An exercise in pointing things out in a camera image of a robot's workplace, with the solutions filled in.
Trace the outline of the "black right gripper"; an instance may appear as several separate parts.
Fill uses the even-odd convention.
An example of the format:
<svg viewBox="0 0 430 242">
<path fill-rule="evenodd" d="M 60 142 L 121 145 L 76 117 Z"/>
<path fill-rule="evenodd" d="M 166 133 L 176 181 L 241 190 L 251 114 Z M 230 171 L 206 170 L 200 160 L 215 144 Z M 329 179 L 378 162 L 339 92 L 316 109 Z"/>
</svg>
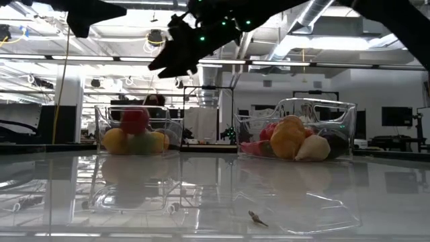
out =
<svg viewBox="0 0 430 242">
<path fill-rule="evenodd" d="M 183 20 L 186 15 L 171 17 L 168 27 L 172 40 L 165 43 L 161 53 L 148 65 L 151 71 L 165 68 L 158 74 L 160 79 L 186 76 L 188 72 L 194 75 L 200 59 L 229 42 L 240 43 L 241 31 L 232 18 L 221 17 L 192 28 Z"/>
</svg>

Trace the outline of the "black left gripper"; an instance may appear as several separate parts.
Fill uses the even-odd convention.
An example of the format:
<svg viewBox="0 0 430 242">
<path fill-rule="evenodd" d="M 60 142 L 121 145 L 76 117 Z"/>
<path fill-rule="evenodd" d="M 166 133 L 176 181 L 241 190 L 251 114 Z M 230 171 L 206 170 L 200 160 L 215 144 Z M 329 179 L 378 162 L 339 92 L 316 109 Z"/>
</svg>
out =
<svg viewBox="0 0 430 242">
<path fill-rule="evenodd" d="M 69 0 L 67 23 L 78 38 L 87 38 L 89 28 L 99 21 L 99 0 Z M 100 0 L 99 10 L 101 20 L 122 17 L 127 14 L 127 9 L 113 3 Z"/>
</svg>

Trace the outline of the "orange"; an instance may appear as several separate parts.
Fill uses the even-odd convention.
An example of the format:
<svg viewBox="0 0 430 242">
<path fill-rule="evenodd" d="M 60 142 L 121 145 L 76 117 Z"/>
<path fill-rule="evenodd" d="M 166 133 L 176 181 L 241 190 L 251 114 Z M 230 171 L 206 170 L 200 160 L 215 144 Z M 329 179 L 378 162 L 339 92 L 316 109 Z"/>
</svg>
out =
<svg viewBox="0 0 430 242">
<path fill-rule="evenodd" d="M 153 153 L 164 153 L 169 148 L 170 140 L 166 134 L 161 132 L 151 132 L 150 136 L 153 139 Z"/>
</svg>

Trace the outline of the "green lime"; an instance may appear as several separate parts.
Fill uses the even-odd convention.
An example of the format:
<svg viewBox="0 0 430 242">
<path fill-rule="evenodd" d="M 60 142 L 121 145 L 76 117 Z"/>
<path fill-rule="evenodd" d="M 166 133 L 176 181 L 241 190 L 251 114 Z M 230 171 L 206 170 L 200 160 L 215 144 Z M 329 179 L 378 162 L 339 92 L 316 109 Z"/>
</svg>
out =
<svg viewBox="0 0 430 242">
<path fill-rule="evenodd" d="M 133 155 L 148 155 L 151 153 L 152 144 L 152 136 L 149 133 L 137 134 L 128 140 L 128 150 Z"/>
</svg>

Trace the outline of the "long red pepper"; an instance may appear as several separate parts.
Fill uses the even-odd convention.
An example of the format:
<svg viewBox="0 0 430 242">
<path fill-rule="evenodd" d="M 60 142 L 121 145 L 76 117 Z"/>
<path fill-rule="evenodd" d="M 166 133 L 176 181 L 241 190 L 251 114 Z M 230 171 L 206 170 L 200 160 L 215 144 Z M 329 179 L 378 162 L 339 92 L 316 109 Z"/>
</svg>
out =
<svg viewBox="0 0 430 242">
<path fill-rule="evenodd" d="M 252 143 L 241 143 L 241 151 L 258 157 L 272 157 L 274 156 L 273 149 L 268 140 L 261 140 Z"/>
</svg>

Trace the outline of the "large brown potato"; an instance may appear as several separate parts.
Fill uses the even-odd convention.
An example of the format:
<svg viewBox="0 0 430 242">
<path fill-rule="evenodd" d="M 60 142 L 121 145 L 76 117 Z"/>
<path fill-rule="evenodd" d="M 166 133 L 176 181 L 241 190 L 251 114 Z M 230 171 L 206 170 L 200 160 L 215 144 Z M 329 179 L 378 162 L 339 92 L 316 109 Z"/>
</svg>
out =
<svg viewBox="0 0 430 242">
<path fill-rule="evenodd" d="M 270 144 L 278 158 L 294 160 L 305 138 L 305 127 L 302 121 L 299 117 L 290 115 L 277 124 Z"/>
</svg>

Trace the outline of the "white garlic bulb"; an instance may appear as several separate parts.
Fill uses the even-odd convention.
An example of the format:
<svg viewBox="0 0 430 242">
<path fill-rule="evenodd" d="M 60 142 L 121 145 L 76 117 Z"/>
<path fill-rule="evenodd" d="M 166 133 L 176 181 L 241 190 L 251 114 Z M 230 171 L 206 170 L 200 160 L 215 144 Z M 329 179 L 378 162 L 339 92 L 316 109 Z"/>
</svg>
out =
<svg viewBox="0 0 430 242">
<path fill-rule="evenodd" d="M 326 138 L 318 135 L 311 135 L 305 138 L 295 160 L 323 161 L 329 156 L 330 152 L 331 148 Z"/>
</svg>

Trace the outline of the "clear plastic vegetable bin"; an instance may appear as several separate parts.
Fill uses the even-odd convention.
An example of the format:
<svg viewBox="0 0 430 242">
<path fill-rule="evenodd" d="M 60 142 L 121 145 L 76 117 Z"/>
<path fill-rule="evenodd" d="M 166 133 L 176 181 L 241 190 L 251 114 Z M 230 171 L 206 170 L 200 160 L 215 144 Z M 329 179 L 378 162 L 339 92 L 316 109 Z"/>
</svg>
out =
<svg viewBox="0 0 430 242">
<path fill-rule="evenodd" d="M 316 104 L 305 99 L 289 98 L 278 102 L 274 110 L 252 116 L 236 115 L 236 141 L 237 153 L 241 156 L 258 157 L 248 155 L 241 151 L 241 143 L 260 141 L 260 132 L 270 123 L 279 123 L 286 116 L 297 116 L 305 128 L 311 128 L 314 135 L 321 136 L 328 130 L 336 130 L 343 133 L 349 141 L 349 151 L 336 159 L 323 161 L 348 161 L 353 158 L 353 142 L 355 135 L 355 123 L 357 109 L 355 104 L 335 102 L 334 104 Z M 297 161 L 280 159 L 275 154 L 272 157 L 261 157 L 282 161 Z"/>
</svg>

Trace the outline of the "dark purple eggplant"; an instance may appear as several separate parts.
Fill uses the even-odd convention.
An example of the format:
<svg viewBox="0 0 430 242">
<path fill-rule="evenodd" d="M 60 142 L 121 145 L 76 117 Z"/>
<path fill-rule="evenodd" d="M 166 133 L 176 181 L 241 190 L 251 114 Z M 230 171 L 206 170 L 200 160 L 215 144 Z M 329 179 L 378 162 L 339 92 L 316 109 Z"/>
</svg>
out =
<svg viewBox="0 0 430 242">
<path fill-rule="evenodd" d="M 327 139 L 331 149 L 327 159 L 336 159 L 349 151 L 349 141 L 343 133 L 336 130 L 328 130 L 323 132 L 321 136 Z"/>
</svg>

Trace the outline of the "black round ceiling device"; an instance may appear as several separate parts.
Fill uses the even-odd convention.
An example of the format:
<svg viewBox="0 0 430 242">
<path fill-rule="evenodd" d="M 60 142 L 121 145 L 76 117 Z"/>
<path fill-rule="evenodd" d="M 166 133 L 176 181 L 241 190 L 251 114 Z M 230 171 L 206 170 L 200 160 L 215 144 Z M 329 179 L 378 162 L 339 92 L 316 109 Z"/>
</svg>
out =
<svg viewBox="0 0 430 242">
<path fill-rule="evenodd" d="M 147 34 L 146 40 L 151 46 L 161 46 L 164 43 L 162 31 L 158 29 L 150 30 L 150 32 Z"/>
</svg>

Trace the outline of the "clear plastic fruit bin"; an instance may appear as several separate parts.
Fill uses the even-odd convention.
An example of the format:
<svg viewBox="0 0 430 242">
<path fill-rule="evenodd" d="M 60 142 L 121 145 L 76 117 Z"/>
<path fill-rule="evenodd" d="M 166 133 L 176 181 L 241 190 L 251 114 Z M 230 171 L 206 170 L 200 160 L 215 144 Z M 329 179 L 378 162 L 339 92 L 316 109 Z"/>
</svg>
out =
<svg viewBox="0 0 430 242">
<path fill-rule="evenodd" d="M 153 153 L 144 156 L 167 156 L 178 153 L 181 148 L 183 124 L 180 120 L 170 117 L 169 109 L 161 106 L 137 106 L 137 105 L 106 105 L 95 106 L 95 124 L 97 152 L 99 154 L 111 155 L 133 155 L 127 152 L 124 154 L 109 153 L 101 144 L 106 131 L 112 128 L 120 128 L 123 112 L 127 108 L 146 108 L 150 115 L 148 126 L 145 133 L 161 132 L 169 137 L 170 145 L 164 153 Z M 126 134 L 128 140 L 136 134 Z"/>
</svg>

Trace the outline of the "yellow lemon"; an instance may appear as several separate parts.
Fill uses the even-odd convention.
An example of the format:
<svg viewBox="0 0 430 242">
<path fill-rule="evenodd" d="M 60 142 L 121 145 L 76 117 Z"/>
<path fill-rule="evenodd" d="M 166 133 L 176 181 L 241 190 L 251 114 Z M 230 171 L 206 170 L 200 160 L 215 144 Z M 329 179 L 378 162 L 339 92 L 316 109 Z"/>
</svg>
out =
<svg viewBox="0 0 430 242">
<path fill-rule="evenodd" d="M 112 128 L 105 132 L 101 144 L 109 153 L 124 154 L 127 152 L 128 137 L 121 128 Z"/>
</svg>

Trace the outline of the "small brown stem scrap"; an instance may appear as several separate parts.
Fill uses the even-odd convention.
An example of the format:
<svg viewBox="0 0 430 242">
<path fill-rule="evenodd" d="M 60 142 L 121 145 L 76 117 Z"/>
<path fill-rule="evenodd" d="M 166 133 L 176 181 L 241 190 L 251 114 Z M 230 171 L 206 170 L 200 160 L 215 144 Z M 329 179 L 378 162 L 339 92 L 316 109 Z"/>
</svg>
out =
<svg viewBox="0 0 430 242">
<path fill-rule="evenodd" d="M 265 226 L 265 227 L 268 227 L 268 225 L 267 225 L 266 223 L 264 223 L 264 222 L 259 218 L 259 216 L 258 216 L 257 214 L 255 214 L 253 211 L 249 210 L 249 211 L 248 211 L 248 214 L 249 214 L 249 216 L 251 217 L 251 220 L 252 220 L 254 223 L 257 223 L 257 224 L 263 225 L 263 226 Z"/>
</svg>

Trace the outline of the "black monitor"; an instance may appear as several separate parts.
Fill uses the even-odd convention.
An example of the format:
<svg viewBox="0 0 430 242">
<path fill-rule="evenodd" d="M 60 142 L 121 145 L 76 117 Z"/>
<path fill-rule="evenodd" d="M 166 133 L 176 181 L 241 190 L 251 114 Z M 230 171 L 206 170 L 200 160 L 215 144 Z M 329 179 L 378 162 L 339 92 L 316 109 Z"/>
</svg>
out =
<svg viewBox="0 0 430 242">
<path fill-rule="evenodd" d="M 412 126 L 411 107 L 382 107 L 382 126 Z"/>
</svg>

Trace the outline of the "silver ventilation duct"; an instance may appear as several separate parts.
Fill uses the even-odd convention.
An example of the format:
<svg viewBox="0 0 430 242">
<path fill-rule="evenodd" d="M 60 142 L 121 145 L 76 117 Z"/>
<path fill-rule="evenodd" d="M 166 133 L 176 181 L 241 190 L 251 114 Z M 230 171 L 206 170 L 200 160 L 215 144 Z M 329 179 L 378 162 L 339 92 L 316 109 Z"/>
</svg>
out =
<svg viewBox="0 0 430 242">
<path fill-rule="evenodd" d="M 314 24 L 335 0 L 309 0 L 290 25 L 284 38 L 268 54 L 267 61 L 282 61 L 288 53 L 309 41 Z"/>
</svg>

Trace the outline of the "black metal stand frame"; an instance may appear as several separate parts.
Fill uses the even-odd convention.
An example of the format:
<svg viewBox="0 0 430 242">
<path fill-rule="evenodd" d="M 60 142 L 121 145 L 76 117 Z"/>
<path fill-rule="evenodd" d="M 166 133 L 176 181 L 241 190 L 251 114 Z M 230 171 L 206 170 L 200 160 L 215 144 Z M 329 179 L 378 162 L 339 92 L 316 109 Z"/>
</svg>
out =
<svg viewBox="0 0 430 242">
<path fill-rule="evenodd" d="M 339 92 L 322 90 L 293 91 L 292 97 L 312 101 L 316 104 L 334 104 L 340 100 Z"/>
</svg>

